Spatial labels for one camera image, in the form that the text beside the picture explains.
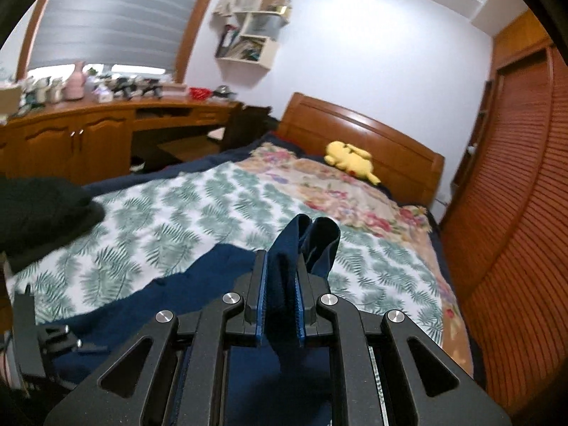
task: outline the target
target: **box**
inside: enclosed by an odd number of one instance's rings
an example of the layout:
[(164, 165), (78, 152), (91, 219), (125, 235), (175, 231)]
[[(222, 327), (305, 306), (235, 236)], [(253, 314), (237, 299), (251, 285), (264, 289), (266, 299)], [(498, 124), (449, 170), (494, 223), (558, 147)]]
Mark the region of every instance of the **box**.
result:
[(162, 83), (162, 94), (175, 98), (187, 97), (187, 85), (183, 83)]
[(21, 86), (0, 86), (0, 115), (13, 115), (18, 112), (21, 97)]
[(288, 6), (289, 0), (261, 0), (259, 11), (273, 11), (269, 9), (271, 6)]

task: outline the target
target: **pink vase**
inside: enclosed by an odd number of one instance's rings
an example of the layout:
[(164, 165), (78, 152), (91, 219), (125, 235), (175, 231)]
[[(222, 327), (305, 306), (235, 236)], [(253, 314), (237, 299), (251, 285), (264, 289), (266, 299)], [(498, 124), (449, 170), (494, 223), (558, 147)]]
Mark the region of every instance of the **pink vase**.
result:
[(67, 85), (64, 89), (64, 97), (67, 101), (83, 99), (84, 97), (84, 82), (86, 75), (83, 73), (84, 62), (77, 61), (75, 63), (75, 70), (67, 79)]

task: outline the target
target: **stuffed toy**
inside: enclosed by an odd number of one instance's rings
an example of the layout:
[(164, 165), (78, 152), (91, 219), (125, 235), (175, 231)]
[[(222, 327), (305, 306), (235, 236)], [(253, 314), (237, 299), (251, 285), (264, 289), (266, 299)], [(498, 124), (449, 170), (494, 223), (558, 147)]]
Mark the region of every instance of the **stuffed toy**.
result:
[(373, 174), (371, 154), (351, 144), (340, 141), (330, 142), (326, 147), (325, 161), (355, 178), (366, 178), (373, 185), (380, 180)]

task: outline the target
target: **window blind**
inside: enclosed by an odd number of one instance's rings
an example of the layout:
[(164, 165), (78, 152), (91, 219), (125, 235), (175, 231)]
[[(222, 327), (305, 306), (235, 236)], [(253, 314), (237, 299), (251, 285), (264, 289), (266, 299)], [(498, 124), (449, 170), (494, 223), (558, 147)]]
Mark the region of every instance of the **window blind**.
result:
[(29, 68), (126, 64), (173, 70), (196, 0), (49, 0)]

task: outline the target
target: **metal screw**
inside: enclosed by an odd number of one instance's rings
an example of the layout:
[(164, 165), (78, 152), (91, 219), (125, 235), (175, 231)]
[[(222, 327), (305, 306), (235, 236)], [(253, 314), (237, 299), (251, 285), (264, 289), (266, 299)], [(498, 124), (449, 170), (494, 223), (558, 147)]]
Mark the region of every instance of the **metal screw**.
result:
[(391, 322), (399, 324), (404, 320), (404, 312), (392, 310), (388, 312), (387, 317)]
[(160, 311), (155, 315), (155, 319), (161, 324), (168, 323), (173, 318), (174, 318), (174, 313), (168, 310)]
[(223, 301), (227, 304), (238, 303), (240, 299), (241, 296), (238, 293), (233, 293), (232, 291), (223, 295)]
[(326, 306), (333, 306), (333, 304), (337, 304), (337, 302), (339, 301), (339, 299), (337, 299), (337, 296), (332, 295), (331, 293), (327, 293), (325, 295), (322, 295), (320, 300)]

